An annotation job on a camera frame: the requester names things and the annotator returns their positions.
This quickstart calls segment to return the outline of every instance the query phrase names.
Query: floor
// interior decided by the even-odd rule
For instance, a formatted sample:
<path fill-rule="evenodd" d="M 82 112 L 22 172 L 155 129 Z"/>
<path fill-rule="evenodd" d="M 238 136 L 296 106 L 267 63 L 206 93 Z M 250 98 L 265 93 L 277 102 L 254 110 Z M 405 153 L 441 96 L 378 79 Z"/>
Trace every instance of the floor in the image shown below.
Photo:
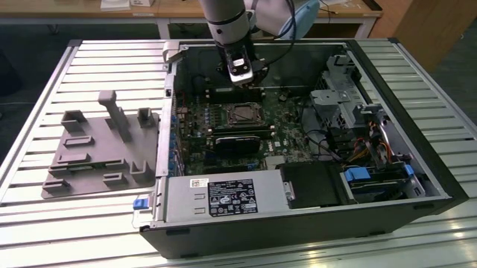
<path fill-rule="evenodd" d="M 174 26 L 173 38 L 207 38 L 206 27 Z M 51 35 L 47 26 L 0 26 L 0 50 L 23 80 L 15 94 L 0 97 L 0 161 L 23 127 L 71 39 L 157 39 L 155 25 L 66 25 Z M 437 83 L 477 123 L 477 21 L 465 32 L 435 73 Z"/>

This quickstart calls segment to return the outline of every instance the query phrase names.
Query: metal slotted table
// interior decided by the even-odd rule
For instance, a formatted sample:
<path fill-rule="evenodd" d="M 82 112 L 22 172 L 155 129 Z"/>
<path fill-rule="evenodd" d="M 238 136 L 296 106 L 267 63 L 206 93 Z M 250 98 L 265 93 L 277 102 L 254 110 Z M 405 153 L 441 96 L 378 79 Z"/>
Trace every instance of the metal slotted table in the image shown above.
<path fill-rule="evenodd" d="M 71 43 L 0 168 L 0 267 L 456 267 L 477 261 L 476 126 L 401 44 L 358 41 L 471 200 L 392 234 L 167 260 L 133 225 L 133 201 L 149 188 L 43 200 L 42 183 L 63 132 L 62 114 L 106 116 L 99 90 L 126 113 L 165 96 L 162 40 Z M 364 81 L 374 102 L 380 99 Z"/>

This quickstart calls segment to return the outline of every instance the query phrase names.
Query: power supply label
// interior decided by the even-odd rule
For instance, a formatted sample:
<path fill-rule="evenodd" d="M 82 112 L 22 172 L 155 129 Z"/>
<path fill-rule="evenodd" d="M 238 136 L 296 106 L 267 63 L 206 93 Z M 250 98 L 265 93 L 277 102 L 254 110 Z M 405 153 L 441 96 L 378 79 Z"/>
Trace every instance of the power supply label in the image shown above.
<path fill-rule="evenodd" d="M 253 179 L 209 183 L 209 214 L 213 217 L 258 211 Z"/>

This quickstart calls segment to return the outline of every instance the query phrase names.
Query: blue latch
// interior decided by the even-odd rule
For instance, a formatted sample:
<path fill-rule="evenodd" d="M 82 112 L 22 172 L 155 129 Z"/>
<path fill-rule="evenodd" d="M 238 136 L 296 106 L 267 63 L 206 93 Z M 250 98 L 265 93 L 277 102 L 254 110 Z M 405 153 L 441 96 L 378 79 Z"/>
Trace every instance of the blue latch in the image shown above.
<path fill-rule="evenodd" d="M 137 199 L 133 203 L 133 209 L 134 210 L 141 210 L 141 209 L 149 209 L 150 208 L 150 199 L 143 198 L 143 199 Z"/>
<path fill-rule="evenodd" d="M 353 180 L 369 180 L 372 178 L 368 168 L 365 167 L 352 167 L 345 171 L 346 181 Z"/>
<path fill-rule="evenodd" d="M 404 166 L 405 172 L 408 173 L 408 176 L 412 177 L 414 175 L 414 169 L 412 169 L 410 165 Z"/>

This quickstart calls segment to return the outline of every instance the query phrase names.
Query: black plastic cover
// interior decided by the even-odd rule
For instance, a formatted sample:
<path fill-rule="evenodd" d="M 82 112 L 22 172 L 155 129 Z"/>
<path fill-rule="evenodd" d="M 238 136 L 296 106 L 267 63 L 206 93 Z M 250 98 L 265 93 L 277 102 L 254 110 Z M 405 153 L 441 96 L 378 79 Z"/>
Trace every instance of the black plastic cover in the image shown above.
<path fill-rule="evenodd" d="M 333 161 L 298 162 L 278 165 L 282 180 L 292 183 L 294 200 L 289 207 L 332 207 L 348 205 L 345 185 L 340 176 L 341 167 Z"/>

